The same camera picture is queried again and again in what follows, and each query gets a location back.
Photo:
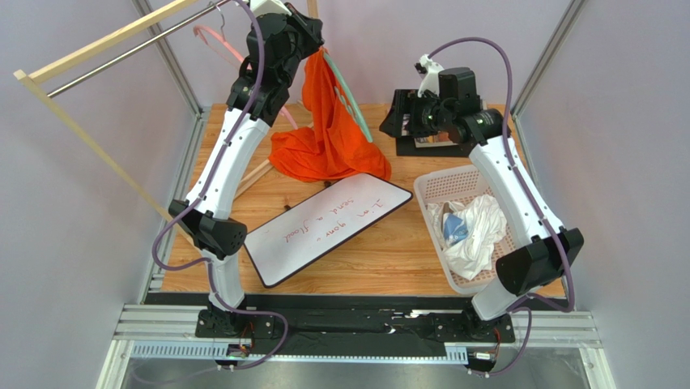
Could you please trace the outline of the pink clothes hanger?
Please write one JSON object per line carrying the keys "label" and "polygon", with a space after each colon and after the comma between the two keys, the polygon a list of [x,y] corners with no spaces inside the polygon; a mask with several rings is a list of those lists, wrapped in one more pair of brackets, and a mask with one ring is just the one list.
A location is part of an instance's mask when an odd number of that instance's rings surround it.
{"label": "pink clothes hanger", "polygon": [[[242,56],[232,45],[230,45],[224,35],[225,18],[223,12],[219,9],[219,6],[215,7],[221,18],[221,24],[219,31],[214,30],[203,24],[196,24],[193,26],[193,34],[195,37],[201,40],[201,42],[216,54],[218,54],[225,62],[229,63],[231,66],[235,67],[237,70],[240,69],[242,62],[245,57]],[[208,37],[216,40],[219,44],[215,47],[209,42]]]}

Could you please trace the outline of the white printed t shirt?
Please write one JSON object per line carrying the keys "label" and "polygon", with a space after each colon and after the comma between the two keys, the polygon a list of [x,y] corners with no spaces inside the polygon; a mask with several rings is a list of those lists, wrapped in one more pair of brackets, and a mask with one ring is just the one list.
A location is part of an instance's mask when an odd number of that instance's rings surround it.
{"label": "white printed t shirt", "polygon": [[465,280],[492,269],[497,243],[507,235],[507,220],[498,201],[483,194],[465,205],[457,201],[426,206],[432,234],[449,269]]}

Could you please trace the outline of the orange t shirt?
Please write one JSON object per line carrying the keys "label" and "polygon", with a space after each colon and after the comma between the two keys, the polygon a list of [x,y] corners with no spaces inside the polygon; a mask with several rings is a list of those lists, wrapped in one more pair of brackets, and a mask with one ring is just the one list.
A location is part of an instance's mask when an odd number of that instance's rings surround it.
{"label": "orange t shirt", "polygon": [[276,132],[268,161],[282,174],[302,182],[339,180],[369,173],[386,181],[392,168],[370,143],[337,95],[340,82],[327,64],[326,49],[307,59],[302,101],[313,124]]}

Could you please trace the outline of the green clothes hanger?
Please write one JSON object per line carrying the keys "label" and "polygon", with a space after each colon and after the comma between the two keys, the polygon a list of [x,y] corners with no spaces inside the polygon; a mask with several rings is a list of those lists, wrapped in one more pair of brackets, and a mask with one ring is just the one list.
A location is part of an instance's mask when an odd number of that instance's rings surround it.
{"label": "green clothes hanger", "polygon": [[330,56],[328,51],[323,48],[323,58],[326,65],[330,69],[331,73],[335,78],[334,93],[339,98],[341,104],[345,107],[347,113],[354,121],[354,123],[360,128],[362,135],[367,139],[369,143],[373,143],[373,137],[371,130],[362,114],[356,99],[349,88],[347,81],[343,77],[341,71],[337,67],[334,59]]}

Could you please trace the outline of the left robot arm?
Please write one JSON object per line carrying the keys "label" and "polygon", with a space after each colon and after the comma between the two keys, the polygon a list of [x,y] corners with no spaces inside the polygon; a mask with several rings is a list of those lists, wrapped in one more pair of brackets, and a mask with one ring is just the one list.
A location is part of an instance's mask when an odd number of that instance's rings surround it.
{"label": "left robot arm", "polygon": [[247,227],[231,219],[232,204],[251,157],[290,96],[302,61],[323,45],[322,22],[283,1],[243,1],[251,11],[249,53],[227,100],[222,131],[200,178],[168,211],[200,250],[218,310],[240,312],[245,292],[238,253]]}

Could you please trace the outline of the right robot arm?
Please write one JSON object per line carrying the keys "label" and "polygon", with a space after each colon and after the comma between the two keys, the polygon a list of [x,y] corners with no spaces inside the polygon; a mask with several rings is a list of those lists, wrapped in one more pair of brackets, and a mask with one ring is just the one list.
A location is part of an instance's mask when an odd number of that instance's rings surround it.
{"label": "right robot arm", "polygon": [[579,229],[567,229],[530,180],[510,135],[508,116],[484,109],[475,73],[468,67],[444,69],[429,59],[415,66],[417,89],[397,89],[379,130],[399,149],[445,132],[486,179],[496,196],[517,249],[498,259],[496,278],[477,293],[466,310],[476,322],[494,321],[539,287],[571,277],[584,244]]}

